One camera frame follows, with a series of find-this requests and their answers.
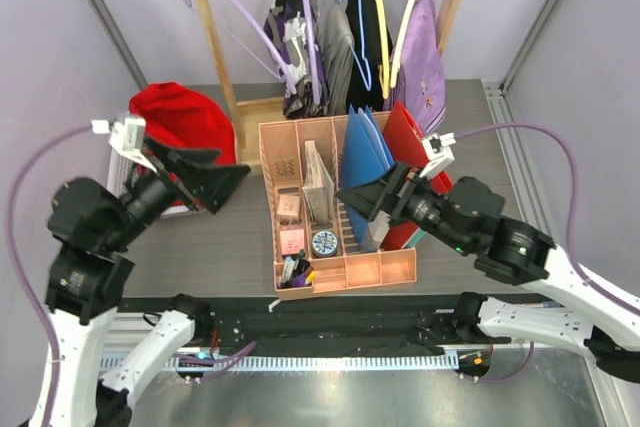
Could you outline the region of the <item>red trousers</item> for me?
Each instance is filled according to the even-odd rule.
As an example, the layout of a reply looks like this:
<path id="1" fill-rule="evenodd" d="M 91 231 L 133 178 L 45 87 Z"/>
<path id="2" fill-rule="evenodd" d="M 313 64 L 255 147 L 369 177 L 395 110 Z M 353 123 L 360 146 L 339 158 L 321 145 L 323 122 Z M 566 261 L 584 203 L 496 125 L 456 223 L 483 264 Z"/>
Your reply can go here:
<path id="1" fill-rule="evenodd" d="M 154 83 L 134 95 L 129 112 L 145 119 L 145 134 L 174 149 L 218 150 L 217 165 L 236 163 L 232 122 L 209 97 L 176 82 Z"/>

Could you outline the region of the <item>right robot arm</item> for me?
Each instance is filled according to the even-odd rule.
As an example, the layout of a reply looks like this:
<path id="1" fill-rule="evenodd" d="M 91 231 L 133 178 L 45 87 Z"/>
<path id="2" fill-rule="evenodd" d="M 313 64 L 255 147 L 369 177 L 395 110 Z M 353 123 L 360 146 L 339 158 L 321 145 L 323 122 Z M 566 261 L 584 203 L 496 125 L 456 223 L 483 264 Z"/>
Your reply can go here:
<path id="1" fill-rule="evenodd" d="M 487 277 L 541 294 L 557 307 L 516 306 L 495 297 L 463 293 L 450 320 L 453 335 L 521 338 L 578 354 L 607 374 L 639 380 L 639 299 L 573 260 L 567 249 L 535 227 L 503 215 L 505 200 L 474 177 L 446 194 L 397 163 L 378 179 L 343 188 L 338 198 L 361 217 L 378 213 L 391 223 L 411 221 Z"/>

